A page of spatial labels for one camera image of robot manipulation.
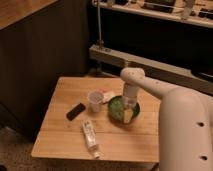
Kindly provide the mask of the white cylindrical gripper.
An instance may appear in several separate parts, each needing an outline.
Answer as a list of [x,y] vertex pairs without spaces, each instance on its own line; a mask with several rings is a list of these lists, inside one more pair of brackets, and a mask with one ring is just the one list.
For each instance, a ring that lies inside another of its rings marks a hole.
[[137,103],[138,88],[128,83],[124,84],[122,102],[124,106],[124,117],[123,121],[125,124],[131,121],[133,116],[133,108]]

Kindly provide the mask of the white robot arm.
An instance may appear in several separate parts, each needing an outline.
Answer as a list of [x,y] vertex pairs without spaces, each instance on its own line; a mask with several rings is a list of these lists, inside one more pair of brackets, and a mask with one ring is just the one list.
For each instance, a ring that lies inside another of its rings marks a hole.
[[160,171],[213,171],[213,97],[147,77],[142,68],[126,67],[120,78],[125,105],[136,101],[139,88],[161,101]]

